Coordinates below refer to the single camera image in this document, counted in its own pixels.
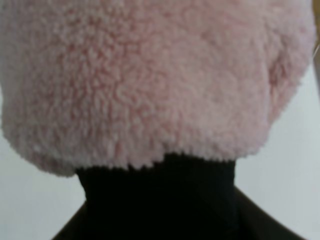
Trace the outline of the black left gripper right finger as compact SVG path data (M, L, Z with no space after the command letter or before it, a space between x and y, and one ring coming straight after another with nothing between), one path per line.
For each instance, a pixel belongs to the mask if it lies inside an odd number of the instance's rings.
M195 214L192 230L201 239L291 240L293 233L235 187L235 161L167 154L169 184L182 196L186 213Z

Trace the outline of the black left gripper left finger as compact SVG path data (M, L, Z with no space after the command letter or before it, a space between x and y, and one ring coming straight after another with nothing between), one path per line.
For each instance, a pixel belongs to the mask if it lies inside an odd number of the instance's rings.
M78 168L85 202L56 240L160 239L160 164Z

